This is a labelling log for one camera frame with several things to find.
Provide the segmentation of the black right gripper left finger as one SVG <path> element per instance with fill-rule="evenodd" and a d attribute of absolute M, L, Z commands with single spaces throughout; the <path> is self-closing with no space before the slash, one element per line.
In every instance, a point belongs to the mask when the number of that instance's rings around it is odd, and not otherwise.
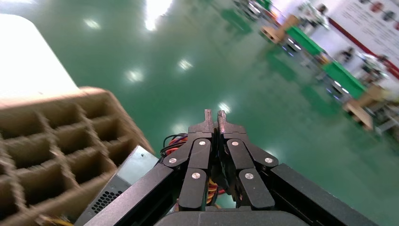
<path fill-rule="evenodd" d="M 206 109 L 204 121 L 190 126 L 187 141 L 163 160 L 164 165 L 184 176 L 177 199 L 180 211 L 202 211 L 206 206 L 214 136 L 212 112 Z"/>

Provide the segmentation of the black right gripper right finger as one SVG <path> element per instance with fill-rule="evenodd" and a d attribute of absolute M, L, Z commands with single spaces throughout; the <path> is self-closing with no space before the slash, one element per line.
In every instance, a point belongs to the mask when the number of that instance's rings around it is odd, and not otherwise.
<path fill-rule="evenodd" d="M 226 113 L 217 113 L 218 151 L 227 180 L 227 193 L 236 207 L 249 206 L 252 210 L 271 210 L 275 206 L 266 186 L 266 175 L 279 160 L 252 144 L 245 129 L 227 121 Z"/>

